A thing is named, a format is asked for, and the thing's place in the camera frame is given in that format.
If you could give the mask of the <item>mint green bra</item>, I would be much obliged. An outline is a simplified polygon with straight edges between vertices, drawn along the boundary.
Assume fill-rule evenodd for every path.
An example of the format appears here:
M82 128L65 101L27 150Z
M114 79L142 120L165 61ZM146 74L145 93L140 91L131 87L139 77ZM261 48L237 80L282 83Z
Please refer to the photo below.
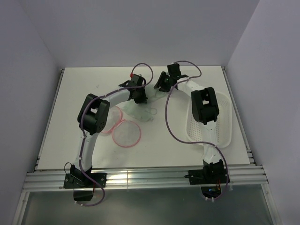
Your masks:
M154 88L154 84L145 87L147 103L137 104L134 100L129 100L120 105L121 110L128 116L140 121L148 122L153 120L153 116L157 114L157 109L153 107L155 101L164 98L167 93L161 92Z

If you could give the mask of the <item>pink mesh laundry bag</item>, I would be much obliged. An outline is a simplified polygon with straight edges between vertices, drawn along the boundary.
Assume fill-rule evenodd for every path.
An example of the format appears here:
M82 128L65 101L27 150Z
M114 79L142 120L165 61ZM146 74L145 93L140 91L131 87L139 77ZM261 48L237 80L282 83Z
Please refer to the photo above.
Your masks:
M131 148L141 139L141 129L133 121L123 118L122 110L113 106L108 112L108 117L102 135L111 135L116 145Z

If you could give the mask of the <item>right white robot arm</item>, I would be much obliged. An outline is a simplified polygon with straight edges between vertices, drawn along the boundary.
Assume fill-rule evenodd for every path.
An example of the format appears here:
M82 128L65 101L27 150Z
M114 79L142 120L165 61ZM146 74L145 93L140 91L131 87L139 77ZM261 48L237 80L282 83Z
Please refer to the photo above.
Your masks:
M203 168L189 170L185 176L191 185L217 184L228 185L230 182L227 161L218 147L216 126L219 115L218 101L213 87L203 87L193 81L193 77L180 71L179 62L167 66L167 72L162 72L155 89L167 92L171 96L173 90L186 94L191 101L192 116L200 124L204 147Z

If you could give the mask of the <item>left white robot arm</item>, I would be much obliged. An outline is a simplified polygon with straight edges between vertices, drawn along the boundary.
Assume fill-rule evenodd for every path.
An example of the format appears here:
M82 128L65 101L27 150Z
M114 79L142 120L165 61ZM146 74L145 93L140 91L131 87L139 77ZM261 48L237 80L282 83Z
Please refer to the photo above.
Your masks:
M104 130L112 107L131 99L138 104L147 102L145 86L145 78L131 74L130 80L119 85L119 90L104 97L94 94L86 96L77 117L82 131L81 144L76 160L65 176L65 189L105 187L106 173L92 173L92 156L97 137Z

